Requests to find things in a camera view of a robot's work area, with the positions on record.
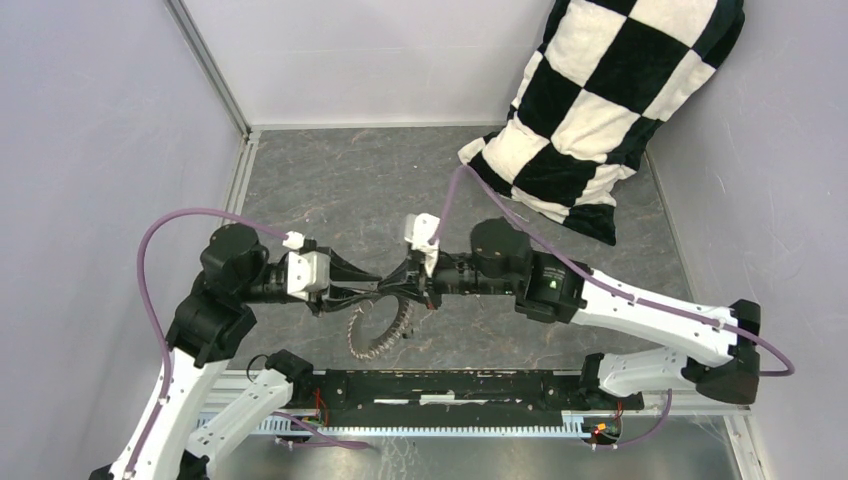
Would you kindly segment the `metal disc with key rings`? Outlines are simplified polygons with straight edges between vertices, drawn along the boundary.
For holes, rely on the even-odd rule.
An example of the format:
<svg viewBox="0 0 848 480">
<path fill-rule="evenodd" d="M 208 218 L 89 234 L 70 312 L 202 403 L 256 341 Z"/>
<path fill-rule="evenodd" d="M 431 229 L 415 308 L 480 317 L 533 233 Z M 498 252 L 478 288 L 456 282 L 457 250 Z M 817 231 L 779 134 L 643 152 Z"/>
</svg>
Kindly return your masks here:
<svg viewBox="0 0 848 480">
<path fill-rule="evenodd" d="M 383 296 L 357 304 L 347 324 L 347 348 L 359 361 L 375 360 L 393 349 L 411 327 L 414 304 Z"/>
</svg>

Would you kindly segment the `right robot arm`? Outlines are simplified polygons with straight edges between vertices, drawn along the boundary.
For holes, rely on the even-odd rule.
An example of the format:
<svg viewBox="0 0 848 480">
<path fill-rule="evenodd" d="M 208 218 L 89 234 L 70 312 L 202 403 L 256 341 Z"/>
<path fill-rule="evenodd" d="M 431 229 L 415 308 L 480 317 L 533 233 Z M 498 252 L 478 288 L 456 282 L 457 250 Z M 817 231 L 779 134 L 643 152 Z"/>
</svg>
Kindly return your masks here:
<svg viewBox="0 0 848 480">
<path fill-rule="evenodd" d="M 760 355 L 752 338 L 760 331 L 759 304 L 740 299 L 713 307 L 634 288 L 533 249 L 530 236 L 504 218 L 478 223 L 469 252 L 449 254 L 429 241 L 438 224 L 429 214 L 408 216 L 407 258 L 379 282 L 381 294 L 431 310 L 444 295 L 511 296 L 515 311 L 534 321 L 600 327 L 655 343 L 649 351 L 586 357 L 577 392 L 591 408 L 668 389 L 693 389 L 734 405 L 754 403 Z"/>
</svg>

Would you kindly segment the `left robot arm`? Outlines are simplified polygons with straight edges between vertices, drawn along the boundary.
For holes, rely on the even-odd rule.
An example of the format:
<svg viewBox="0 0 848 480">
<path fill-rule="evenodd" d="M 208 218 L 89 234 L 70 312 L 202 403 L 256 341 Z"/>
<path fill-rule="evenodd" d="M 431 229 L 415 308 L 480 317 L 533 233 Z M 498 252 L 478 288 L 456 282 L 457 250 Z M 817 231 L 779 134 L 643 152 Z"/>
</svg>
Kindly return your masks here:
<svg viewBox="0 0 848 480">
<path fill-rule="evenodd" d="M 313 406 L 325 424 L 329 407 L 314 367 L 280 350 L 242 393 L 210 422 L 197 424 L 216 381 L 227 370 L 257 319 L 256 303 L 302 303 L 316 314 L 361 301 L 365 293 L 344 283 L 370 283 L 374 275 L 296 232 L 281 239 L 286 255 L 271 261 L 261 243 L 264 228 L 227 215 L 200 256 L 201 270 L 189 295 L 164 327 L 154 312 L 146 255 L 157 220 L 138 247 L 136 267 L 142 302 L 159 343 L 162 365 L 154 390 L 128 444 L 95 479 L 209 479 L 265 419 L 286 406 Z"/>
</svg>

